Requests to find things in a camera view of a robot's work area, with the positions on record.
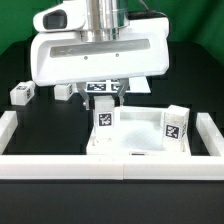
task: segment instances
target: black table surface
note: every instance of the black table surface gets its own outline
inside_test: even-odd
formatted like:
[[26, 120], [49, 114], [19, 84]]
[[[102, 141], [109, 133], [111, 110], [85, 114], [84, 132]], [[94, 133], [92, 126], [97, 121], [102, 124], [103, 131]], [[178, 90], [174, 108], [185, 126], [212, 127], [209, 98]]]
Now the black table surface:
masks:
[[[27, 106], [11, 106], [10, 90], [31, 80], [29, 49], [17, 42], [0, 56], [0, 113], [16, 110], [19, 121], [4, 154], [85, 154], [92, 114], [78, 94], [55, 101], [53, 87], [37, 87]], [[125, 105], [189, 107], [192, 154], [207, 155], [196, 113], [209, 112], [223, 132], [224, 68], [194, 43], [170, 42], [169, 54], [167, 73], [148, 78], [152, 93], [126, 94]], [[224, 223], [223, 208], [223, 181], [0, 180], [1, 224]]]

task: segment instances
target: green wall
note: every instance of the green wall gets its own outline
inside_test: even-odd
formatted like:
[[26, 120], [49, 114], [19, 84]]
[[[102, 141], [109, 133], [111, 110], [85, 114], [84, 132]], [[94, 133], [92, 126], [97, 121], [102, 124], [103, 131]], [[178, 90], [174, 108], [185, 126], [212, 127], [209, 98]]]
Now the green wall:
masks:
[[[166, 13], [172, 21], [170, 40], [203, 45], [224, 65], [224, 0], [145, 0], [150, 8]], [[8, 0], [0, 3], [0, 54], [13, 42], [35, 33], [35, 13], [60, 0]], [[129, 10], [143, 10], [129, 0]]]

